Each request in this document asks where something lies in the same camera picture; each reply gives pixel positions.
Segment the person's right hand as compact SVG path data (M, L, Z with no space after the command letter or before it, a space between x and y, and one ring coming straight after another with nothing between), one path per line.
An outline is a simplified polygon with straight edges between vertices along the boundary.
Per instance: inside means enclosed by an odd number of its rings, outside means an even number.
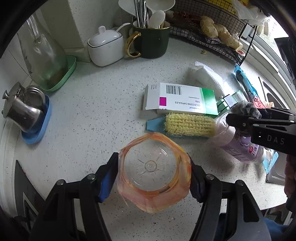
M285 194L288 198L291 197L295 191L295 157L287 155L286 165L285 165Z

